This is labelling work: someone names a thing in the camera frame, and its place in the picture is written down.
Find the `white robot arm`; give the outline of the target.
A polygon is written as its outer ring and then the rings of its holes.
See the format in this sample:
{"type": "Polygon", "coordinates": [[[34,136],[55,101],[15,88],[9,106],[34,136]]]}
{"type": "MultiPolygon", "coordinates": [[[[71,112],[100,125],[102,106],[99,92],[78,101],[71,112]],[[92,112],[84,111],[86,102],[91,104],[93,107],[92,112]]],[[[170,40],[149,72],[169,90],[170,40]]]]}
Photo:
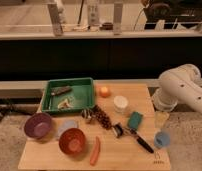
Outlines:
{"type": "Polygon", "coordinates": [[[202,114],[202,88],[197,84],[201,79],[199,68],[184,64],[160,74],[159,88],[152,96],[157,110],[171,112],[179,101],[202,114]]]}

